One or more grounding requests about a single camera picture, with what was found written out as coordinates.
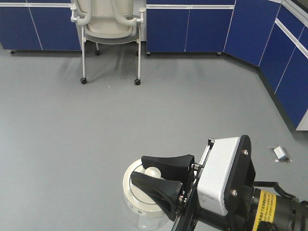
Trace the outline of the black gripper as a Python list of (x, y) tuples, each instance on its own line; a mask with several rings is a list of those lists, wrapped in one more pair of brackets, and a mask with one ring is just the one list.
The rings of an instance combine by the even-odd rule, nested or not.
[(175, 221), (174, 231), (192, 231), (196, 223), (201, 221), (219, 230), (232, 228), (229, 212), (222, 217), (200, 207), (197, 186), (203, 170), (205, 156), (210, 151), (209, 142), (195, 171), (196, 179), (192, 183), (188, 194), (188, 201), (180, 215), (176, 215), (178, 199), (182, 195), (183, 185), (187, 185), (194, 156), (191, 154), (176, 157), (142, 156), (141, 162), (144, 169), (156, 167), (161, 172), (163, 179), (154, 178), (140, 172), (133, 171), (130, 179), (133, 185), (146, 193), (163, 210), (171, 221)]

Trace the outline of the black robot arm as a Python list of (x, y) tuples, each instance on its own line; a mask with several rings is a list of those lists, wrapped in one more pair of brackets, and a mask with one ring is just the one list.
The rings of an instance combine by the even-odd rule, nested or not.
[(131, 183), (174, 222), (193, 231), (198, 222), (221, 231), (305, 231), (308, 203), (277, 182), (255, 181), (249, 136), (209, 139), (199, 163), (193, 155), (143, 156), (149, 172), (133, 171)]

